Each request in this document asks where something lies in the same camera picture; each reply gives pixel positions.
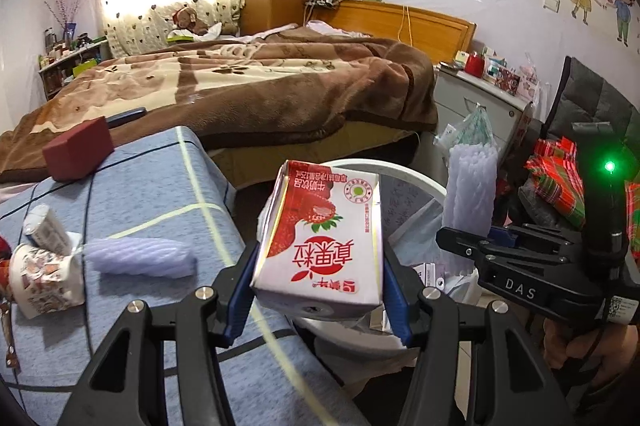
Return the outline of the right hand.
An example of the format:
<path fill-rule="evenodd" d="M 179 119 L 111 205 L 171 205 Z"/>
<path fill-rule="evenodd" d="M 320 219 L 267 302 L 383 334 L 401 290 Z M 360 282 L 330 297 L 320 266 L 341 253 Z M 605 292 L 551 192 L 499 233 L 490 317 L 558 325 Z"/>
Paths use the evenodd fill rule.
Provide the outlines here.
<path fill-rule="evenodd" d="M 544 361 L 549 368 L 559 370 L 567 360 L 591 356 L 600 360 L 594 385 L 612 380 L 631 367 L 639 348 L 638 328 L 609 323 L 597 339 L 598 332 L 570 338 L 570 329 L 552 320 L 544 320 Z"/>

